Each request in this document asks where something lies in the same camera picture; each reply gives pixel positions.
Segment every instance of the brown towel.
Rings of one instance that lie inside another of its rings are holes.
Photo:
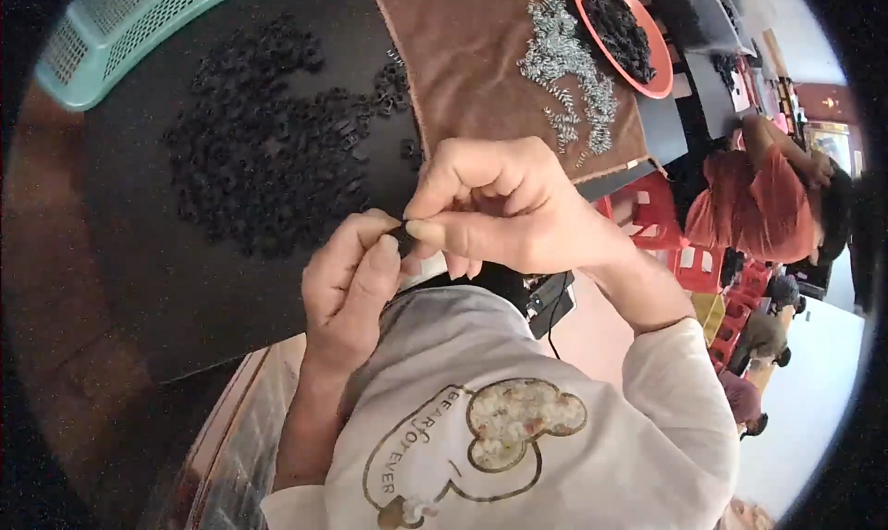
[[[524,58],[533,27],[527,4],[542,0],[376,0],[407,65],[423,144],[433,151],[450,136],[509,139],[536,135],[558,150],[555,129],[543,114],[563,106],[527,80],[516,62]],[[616,76],[619,106],[611,124],[614,145],[605,154],[586,154],[590,125],[578,124],[580,139],[560,154],[561,165],[579,183],[625,169],[649,158],[634,91]],[[559,80],[583,106],[576,78]]]

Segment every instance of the teal plastic basket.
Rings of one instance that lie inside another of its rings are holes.
[[[95,106],[139,60],[223,0],[74,0],[36,76],[72,112]]]

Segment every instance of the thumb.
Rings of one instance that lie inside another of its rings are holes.
[[[385,303],[398,290],[400,274],[398,240],[391,235],[383,235],[358,264],[337,318],[357,327],[368,321],[377,324]]]
[[[471,260],[509,265],[524,232],[521,217],[495,217],[480,212],[441,212],[407,222],[414,238]]]

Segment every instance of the bear graphic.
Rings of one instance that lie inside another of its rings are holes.
[[[537,378],[479,391],[447,386],[376,446],[364,469],[365,497],[379,511],[379,527],[391,530],[420,527],[451,490],[473,502],[514,497],[540,478],[537,441],[575,434],[587,418],[579,398]]]

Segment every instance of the pink plate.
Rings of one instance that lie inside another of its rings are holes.
[[[583,0],[575,1],[576,7],[580,10],[580,17],[583,18],[583,23],[586,24],[589,32],[592,33],[592,37],[595,39],[598,47],[601,48],[605,57],[610,60],[610,63],[614,65],[614,68],[620,72],[620,75],[622,75],[630,85],[638,89],[638,92],[641,94],[647,95],[652,99],[663,99],[672,92],[672,59],[669,56],[669,50],[666,48],[666,41],[663,40],[663,35],[660,33],[660,29],[657,28],[657,25],[654,23],[654,18],[651,17],[651,14],[645,10],[645,7],[642,6],[638,0],[625,1],[632,10],[632,13],[635,14],[635,19],[638,20],[638,25],[647,32],[647,40],[650,43],[651,67],[657,70],[657,75],[655,75],[654,79],[652,79],[647,85],[632,79],[623,68],[620,68],[620,65],[616,63],[614,57],[611,56],[610,52],[605,48],[604,43],[599,39],[598,35],[596,35],[595,29],[592,28],[592,24],[589,22],[586,12],[583,11]]]

